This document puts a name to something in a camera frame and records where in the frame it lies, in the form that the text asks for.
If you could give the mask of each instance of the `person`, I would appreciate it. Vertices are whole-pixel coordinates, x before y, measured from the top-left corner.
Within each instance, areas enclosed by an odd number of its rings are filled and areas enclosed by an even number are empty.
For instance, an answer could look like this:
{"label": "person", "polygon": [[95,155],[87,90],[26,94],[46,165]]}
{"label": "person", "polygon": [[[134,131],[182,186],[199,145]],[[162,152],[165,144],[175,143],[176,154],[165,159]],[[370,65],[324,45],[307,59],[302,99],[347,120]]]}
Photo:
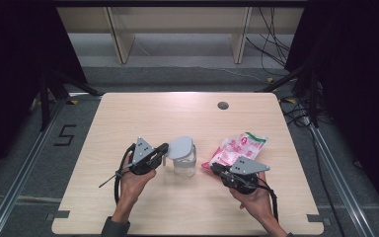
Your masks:
{"label": "person", "polygon": [[[147,183],[156,176],[156,170],[152,170],[145,175],[134,175],[131,172],[124,172],[120,180],[119,201],[114,214],[108,217],[102,230],[102,237],[123,237],[127,235],[130,227],[128,217],[137,203],[138,197],[143,192]],[[260,172],[258,177],[259,184],[264,185],[265,173]],[[234,189],[229,189],[233,198],[241,204],[241,209],[246,209],[248,213],[256,219],[272,237],[293,236],[287,233],[273,217],[270,199],[267,190],[256,189],[249,195],[242,195]]]}

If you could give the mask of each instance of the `wooden table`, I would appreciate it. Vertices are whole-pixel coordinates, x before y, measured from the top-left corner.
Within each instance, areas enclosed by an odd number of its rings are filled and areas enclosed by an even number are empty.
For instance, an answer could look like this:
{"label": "wooden table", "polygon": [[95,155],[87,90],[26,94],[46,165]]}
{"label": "wooden table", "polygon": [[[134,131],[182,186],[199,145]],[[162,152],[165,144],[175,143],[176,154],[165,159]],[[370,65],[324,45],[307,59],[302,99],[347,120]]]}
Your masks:
{"label": "wooden table", "polygon": [[[220,102],[229,109],[220,110]],[[59,208],[69,216],[55,218],[53,232],[101,233],[114,212],[114,181],[98,186],[114,174],[138,136],[159,146],[189,135],[197,149],[195,175],[175,175],[170,160],[160,166],[131,213],[129,234],[264,234],[220,179],[200,167],[224,138],[245,131],[268,137],[257,160],[270,166],[266,178],[278,196],[281,226],[294,234],[321,234],[323,224],[306,216],[319,212],[275,95],[198,92],[105,94]]]}

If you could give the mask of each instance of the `person's right hand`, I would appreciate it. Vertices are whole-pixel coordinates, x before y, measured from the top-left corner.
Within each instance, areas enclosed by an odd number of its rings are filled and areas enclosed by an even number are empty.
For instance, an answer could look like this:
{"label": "person's right hand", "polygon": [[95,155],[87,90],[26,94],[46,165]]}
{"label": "person's right hand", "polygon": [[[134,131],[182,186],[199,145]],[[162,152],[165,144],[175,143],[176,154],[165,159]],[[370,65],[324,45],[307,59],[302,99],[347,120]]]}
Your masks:
{"label": "person's right hand", "polygon": [[[265,186],[265,173],[260,172],[258,174],[260,178],[258,184]],[[245,208],[248,213],[256,219],[268,232],[270,236],[287,236],[287,233],[278,224],[278,221],[273,217],[272,209],[270,206],[269,192],[267,190],[257,188],[253,193],[249,195],[240,194],[234,189],[229,189],[233,198],[237,199],[241,204],[240,209]]]}

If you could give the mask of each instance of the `pink package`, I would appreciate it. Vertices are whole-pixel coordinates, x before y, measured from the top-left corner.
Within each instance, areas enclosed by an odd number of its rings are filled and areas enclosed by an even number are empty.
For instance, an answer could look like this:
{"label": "pink package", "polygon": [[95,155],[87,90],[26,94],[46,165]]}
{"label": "pink package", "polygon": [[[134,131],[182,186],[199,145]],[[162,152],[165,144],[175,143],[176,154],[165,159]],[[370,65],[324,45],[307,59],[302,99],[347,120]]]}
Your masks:
{"label": "pink package", "polygon": [[266,136],[255,136],[250,132],[245,132],[235,138],[226,138],[214,152],[212,159],[201,164],[201,167],[210,170],[213,163],[231,166],[239,156],[255,160],[266,142]]}

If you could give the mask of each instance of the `pink and white plastic bag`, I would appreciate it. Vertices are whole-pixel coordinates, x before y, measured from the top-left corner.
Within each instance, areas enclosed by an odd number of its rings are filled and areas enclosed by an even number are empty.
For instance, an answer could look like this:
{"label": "pink and white plastic bag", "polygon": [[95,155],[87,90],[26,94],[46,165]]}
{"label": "pink and white plastic bag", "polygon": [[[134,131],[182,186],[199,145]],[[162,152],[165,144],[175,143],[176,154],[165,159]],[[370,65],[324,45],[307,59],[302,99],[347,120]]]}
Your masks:
{"label": "pink and white plastic bag", "polygon": [[245,132],[235,138],[225,138],[214,152],[212,159],[201,164],[201,167],[210,170],[213,163],[231,166],[240,156],[255,160],[266,142],[266,136],[256,136],[250,132]]}

